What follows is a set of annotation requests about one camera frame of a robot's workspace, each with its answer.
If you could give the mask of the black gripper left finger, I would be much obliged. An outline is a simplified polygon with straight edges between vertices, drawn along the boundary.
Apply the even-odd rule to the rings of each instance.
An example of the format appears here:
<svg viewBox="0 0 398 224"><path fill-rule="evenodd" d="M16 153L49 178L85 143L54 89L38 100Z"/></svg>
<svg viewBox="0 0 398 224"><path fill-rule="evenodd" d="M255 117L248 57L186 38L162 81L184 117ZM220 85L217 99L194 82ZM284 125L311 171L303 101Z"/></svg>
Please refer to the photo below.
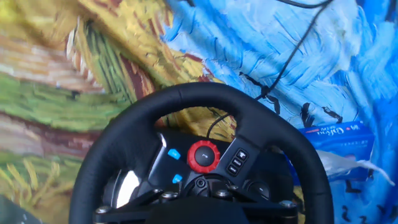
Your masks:
<svg viewBox="0 0 398 224"><path fill-rule="evenodd" d="M188 210L193 208L195 196L192 188L154 188L118 208L98 207L93 212L93 223L189 223L193 216Z"/></svg>

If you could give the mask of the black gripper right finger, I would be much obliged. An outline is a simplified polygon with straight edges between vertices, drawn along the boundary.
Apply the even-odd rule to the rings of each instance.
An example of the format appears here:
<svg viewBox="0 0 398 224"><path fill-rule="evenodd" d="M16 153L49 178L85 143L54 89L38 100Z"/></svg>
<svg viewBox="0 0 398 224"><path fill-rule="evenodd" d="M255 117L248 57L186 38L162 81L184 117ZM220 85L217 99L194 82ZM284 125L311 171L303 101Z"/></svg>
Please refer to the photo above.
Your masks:
<svg viewBox="0 0 398 224"><path fill-rule="evenodd" d="M228 183L207 183L195 187L195 195L224 200L242 208L249 219L263 219L266 223L298 223L298 208L291 200L271 202L261 190L245 189Z"/></svg>

